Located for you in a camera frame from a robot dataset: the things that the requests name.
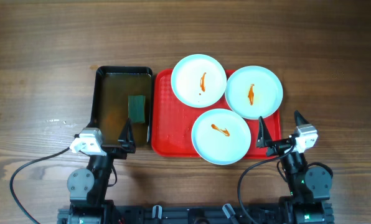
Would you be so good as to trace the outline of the white plate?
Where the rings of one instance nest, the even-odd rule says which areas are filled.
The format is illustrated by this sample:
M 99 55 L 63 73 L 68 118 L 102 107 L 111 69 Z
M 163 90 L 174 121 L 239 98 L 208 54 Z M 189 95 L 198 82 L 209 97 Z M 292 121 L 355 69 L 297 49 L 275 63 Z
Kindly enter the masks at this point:
M 246 121 L 227 109 L 202 113 L 191 130 L 197 154 L 215 165 L 229 165 L 242 159 L 251 145 L 251 131 Z
M 222 65 L 204 54 L 184 57 L 171 74 L 171 87 L 175 96 L 193 108 L 205 108 L 218 102 L 226 86 L 227 76 Z
M 242 118 L 267 118 L 279 109 L 283 86 L 271 70 L 246 66 L 229 76 L 225 99 L 229 108 Z

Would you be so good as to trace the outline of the white plate front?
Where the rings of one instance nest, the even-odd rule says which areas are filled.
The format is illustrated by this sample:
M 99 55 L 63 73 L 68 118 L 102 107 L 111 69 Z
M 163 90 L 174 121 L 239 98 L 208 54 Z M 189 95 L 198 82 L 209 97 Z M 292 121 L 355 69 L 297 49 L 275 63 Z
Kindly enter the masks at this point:
M 202 113 L 191 130 L 197 154 L 215 165 L 229 165 L 242 159 L 251 145 L 251 131 L 246 121 L 227 109 Z

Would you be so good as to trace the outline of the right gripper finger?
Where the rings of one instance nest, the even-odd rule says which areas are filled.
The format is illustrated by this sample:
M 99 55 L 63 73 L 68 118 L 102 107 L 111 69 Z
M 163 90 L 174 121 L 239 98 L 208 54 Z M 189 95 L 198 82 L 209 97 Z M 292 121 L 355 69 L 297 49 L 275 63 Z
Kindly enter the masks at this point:
M 294 112 L 294 120 L 295 120 L 296 126 L 309 124 L 309 121 L 306 120 L 298 110 Z
M 256 140 L 256 147 L 264 148 L 264 147 L 271 147 L 273 144 L 273 140 L 271 138 L 270 132 L 266 127 L 264 119 L 262 116 L 258 118 L 259 120 L 259 128 L 258 128 L 258 136 Z

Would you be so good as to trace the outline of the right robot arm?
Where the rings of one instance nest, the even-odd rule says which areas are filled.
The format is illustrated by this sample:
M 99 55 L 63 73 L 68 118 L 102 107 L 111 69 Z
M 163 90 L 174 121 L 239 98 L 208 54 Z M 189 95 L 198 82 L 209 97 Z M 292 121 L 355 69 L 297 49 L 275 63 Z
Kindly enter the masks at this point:
M 317 129 L 298 111 L 296 129 L 286 139 L 274 141 L 262 117 L 259 118 L 257 147 L 267 148 L 267 156 L 278 156 L 290 196 L 279 198 L 282 223 L 334 223 L 330 199 L 333 171 L 320 162 L 307 163 L 304 153 L 318 139 Z

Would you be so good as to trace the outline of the green sponge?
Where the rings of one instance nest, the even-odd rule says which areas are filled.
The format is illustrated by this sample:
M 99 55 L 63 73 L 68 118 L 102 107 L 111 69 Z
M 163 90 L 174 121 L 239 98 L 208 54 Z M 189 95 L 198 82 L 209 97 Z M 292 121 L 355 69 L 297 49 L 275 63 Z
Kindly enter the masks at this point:
M 144 95 L 129 95 L 128 97 L 128 118 L 133 123 L 145 123 L 145 101 Z

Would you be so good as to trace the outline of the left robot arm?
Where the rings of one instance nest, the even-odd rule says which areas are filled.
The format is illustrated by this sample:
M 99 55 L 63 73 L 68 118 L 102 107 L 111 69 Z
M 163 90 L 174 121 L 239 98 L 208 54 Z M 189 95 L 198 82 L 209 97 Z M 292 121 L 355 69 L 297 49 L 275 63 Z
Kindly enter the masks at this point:
M 60 211 L 58 223 L 121 223 L 114 202 L 105 198 L 115 159 L 126 159 L 136 150 L 131 120 L 127 119 L 116 144 L 103 144 L 98 128 L 84 128 L 70 145 L 73 153 L 89 156 L 85 169 L 73 171 L 67 180 L 70 208 Z

